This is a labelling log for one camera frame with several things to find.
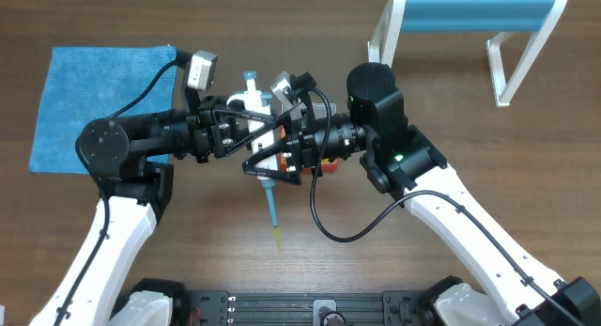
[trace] white bracket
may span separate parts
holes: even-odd
[[[388,0],[378,25],[370,41],[367,42],[367,55],[369,62],[378,62],[393,66],[394,51],[401,33],[401,24],[405,13],[407,0]],[[545,18],[540,30],[533,33],[528,41],[526,50],[517,64],[514,74],[505,82],[505,73],[501,60],[501,44],[509,39],[514,33],[501,32],[486,43],[488,51],[488,62],[492,85],[495,92],[497,106],[509,106],[509,102],[516,94],[517,88],[524,80],[526,73],[532,66],[534,59],[540,53],[555,24],[562,16],[567,0],[555,0],[551,11]]]

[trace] blue cloth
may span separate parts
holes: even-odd
[[[75,140],[90,121],[136,99],[162,66],[176,58],[172,46],[154,48],[54,48],[39,103],[30,172],[86,173]],[[171,108],[177,68],[167,70],[148,95],[122,116]],[[169,156],[153,157],[167,163]]]

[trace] brown tabletop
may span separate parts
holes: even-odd
[[[0,0],[0,304],[23,325],[47,302],[89,229],[89,177],[27,171],[54,46],[171,44],[219,55],[213,92],[265,89],[282,70],[312,72],[346,110],[348,72],[387,0]],[[569,0],[508,108],[497,108],[485,55],[492,34],[402,35],[393,69],[406,113],[490,214],[568,281],[601,288],[601,0]],[[526,36],[506,42],[505,68]],[[180,99],[174,104],[180,106]],[[424,223],[396,210],[363,240],[316,229],[309,178],[275,188],[278,254],[263,190],[241,172],[242,151],[198,165],[174,161],[174,194],[124,288],[144,277],[232,292],[381,292],[427,288],[466,269]],[[363,228],[390,202],[358,156],[317,186],[323,223]]]

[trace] wooden table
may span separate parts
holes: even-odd
[[[282,70],[309,70],[346,110],[348,72],[387,0],[0,0],[0,303],[28,324],[57,288],[98,201],[88,177],[27,171],[39,99],[55,46],[171,44],[219,55],[213,92],[265,89]],[[485,56],[490,34],[403,35],[393,64],[410,121],[473,195],[527,250],[571,281],[601,288],[601,6],[570,0],[509,108],[496,108]],[[506,43],[512,69],[526,37]],[[418,219],[397,210],[361,241],[336,244],[309,212],[309,179],[275,188],[283,250],[241,152],[174,161],[170,206],[125,287],[144,277],[235,292],[380,292],[473,279]],[[357,156],[317,187],[332,232],[361,229],[389,203]]]

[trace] blue bar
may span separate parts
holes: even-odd
[[[555,0],[407,0],[402,33],[535,32]]]

